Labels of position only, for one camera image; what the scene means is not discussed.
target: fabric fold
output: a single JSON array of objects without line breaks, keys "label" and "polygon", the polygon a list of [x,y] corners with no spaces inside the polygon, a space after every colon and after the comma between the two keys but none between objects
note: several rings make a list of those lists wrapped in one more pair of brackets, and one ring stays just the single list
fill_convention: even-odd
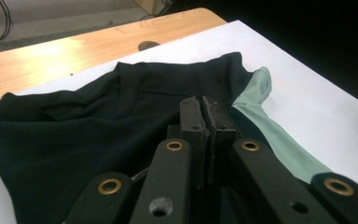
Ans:
[{"label": "fabric fold", "polygon": [[278,160],[298,179],[306,183],[314,175],[331,172],[299,145],[278,123],[270,119],[262,103],[272,90],[271,76],[267,67],[254,72],[249,84],[233,103],[244,116],[264,134]]}]

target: white surface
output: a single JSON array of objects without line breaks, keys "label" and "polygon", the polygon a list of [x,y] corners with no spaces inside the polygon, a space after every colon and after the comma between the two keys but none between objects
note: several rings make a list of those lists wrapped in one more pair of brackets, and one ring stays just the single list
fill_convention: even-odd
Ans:
[{"label": "white surface", "polygon": [[[241,52],[248,71],[269,69],[272,93],[263,104],[267,114],[315,158],[358,182],[358,100],[243,23],[234,21],[117,61],[195,63],[233,51]],[[117,61],[18,94],[76,90],[114,69]],[[0,223],[7,224],[13,213],[8,195],[2,192],[5,187],[0,182],[0,220],[4,220]]]}]

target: cable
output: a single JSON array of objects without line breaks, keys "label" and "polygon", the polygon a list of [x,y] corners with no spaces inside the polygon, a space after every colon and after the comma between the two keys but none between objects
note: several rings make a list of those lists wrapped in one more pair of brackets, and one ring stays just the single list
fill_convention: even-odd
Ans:
[{"label": "cable", "polygon": [[8,10],[7,4],[5,3],[4,0],[0,0],[0,6],[5,13],[5,31],[0,36],[0,41],[1,41],[5,39],[7,35],[10,33],[10,30],[13,27],[13,22],[11,20],[10,11]]}]

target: wooden table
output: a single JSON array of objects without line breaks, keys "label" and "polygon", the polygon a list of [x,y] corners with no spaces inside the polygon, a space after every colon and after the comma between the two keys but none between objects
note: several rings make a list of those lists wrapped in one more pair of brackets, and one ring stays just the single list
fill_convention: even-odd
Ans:
[{"label": "wooden table", "polygon": [[137,21],[0,52],[0,97],[69,76],[97,64],[135,53],[143,41],[160,44],[226,22],[205,8]]}]

